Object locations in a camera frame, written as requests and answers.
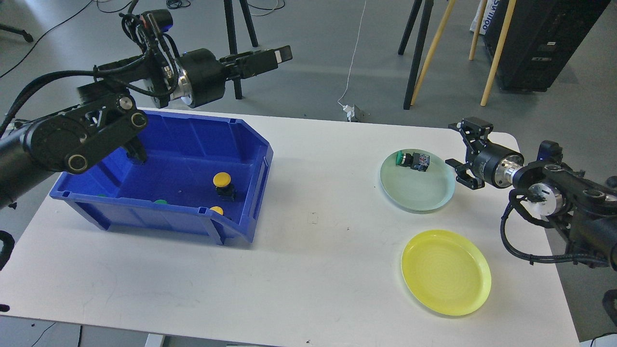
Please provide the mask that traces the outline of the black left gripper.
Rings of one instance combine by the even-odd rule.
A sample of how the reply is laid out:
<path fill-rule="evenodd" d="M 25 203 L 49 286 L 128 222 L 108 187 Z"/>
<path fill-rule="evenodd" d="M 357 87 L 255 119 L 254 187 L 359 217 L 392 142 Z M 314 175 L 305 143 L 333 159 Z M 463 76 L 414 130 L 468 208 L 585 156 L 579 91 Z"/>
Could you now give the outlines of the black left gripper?
<path fill-rule="evenodd" d="M 238 71 L 235 68 L 238 59 Z M 190 108 L 222 98 L 228 80 L 255 77 L 293 59 L 291 46 L 228 55 L 220 59 L 205 48 L 183 53 L 177 58 L 177 97 Z"/>

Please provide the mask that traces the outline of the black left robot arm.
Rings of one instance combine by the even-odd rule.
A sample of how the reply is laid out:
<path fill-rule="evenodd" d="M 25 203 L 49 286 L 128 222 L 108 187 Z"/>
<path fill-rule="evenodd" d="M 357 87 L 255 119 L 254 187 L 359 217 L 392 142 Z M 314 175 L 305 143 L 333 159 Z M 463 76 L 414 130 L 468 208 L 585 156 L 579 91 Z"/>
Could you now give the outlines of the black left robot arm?
<path fill-rule="evenodd" d="M 46 73 L 17 95 L 1 123 L 1 207 L 15 209 L 18 198 L 55 172 L 81 175 L 122 148 L 136 164 L 147 154 L 138 135 L 148 125 L 132 92 L 152 98 L 157 108 L 180 99 L 197 108 L 222 99 L 228 81 L 258 76 L 293 58 L 289 45 L 230 53 L 217 58 L 208 49 L 179 53 L 170 35 L 174 21 L 168 9 L 135 14 L 137 1 L 120 13 L 125 35 L 140 54 L 94 66 L 91 70 Z M 48 116 L 7 128 L 24 104 L 56 80 L 91 77 L 80 86 L 80 102 Z"/>

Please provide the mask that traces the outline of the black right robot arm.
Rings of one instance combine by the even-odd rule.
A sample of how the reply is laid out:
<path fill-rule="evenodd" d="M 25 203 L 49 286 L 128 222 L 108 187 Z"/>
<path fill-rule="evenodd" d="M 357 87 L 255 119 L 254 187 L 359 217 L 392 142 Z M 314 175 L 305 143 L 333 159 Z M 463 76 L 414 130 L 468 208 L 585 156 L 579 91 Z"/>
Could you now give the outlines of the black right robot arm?
<path fill-rule="evenodd" d="M 463 162 L 445 161 L 454 169 L 456 181 L 472 190 L 486 184 L 509 189 L 499 231 L 511 255 L 531 265 L 571 262 L 616 269 L 615 176 L 605 185 L 586 179 L 584 171 L 573 171 L 564 162 L 562 147 L 549 140 L 540 143 L 537 159 L 526 164 L 521 153 L 489 140 L 494 126 L 478 117 L 451 123 L 449 128 L 461 135 L 466 147 Z M 557 230 L 566 243 L 564 253 L 533 255 L 516 249 L 506 235 L 512 211 L 534 226 Z"/>

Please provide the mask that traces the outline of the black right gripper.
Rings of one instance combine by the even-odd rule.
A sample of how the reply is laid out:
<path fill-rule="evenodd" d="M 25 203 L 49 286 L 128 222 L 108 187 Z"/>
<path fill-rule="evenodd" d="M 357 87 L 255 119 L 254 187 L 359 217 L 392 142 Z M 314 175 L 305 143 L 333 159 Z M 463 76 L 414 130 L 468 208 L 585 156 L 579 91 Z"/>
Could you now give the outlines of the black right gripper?
<path fill-rule="evenodd" d="M 523 167 L 521 153 L 498 144 L 491 143 L 488 136 L 494 125 L 478 117 L 467 117 L 448 125 L 450 130 L 461 134 L 467 147 L 467 162 L 445 160 L 445 164 L 455 170 L 456 182 L 471 190 L 490 184 L 497 188 L 513 185 L 513 176 Z"/>

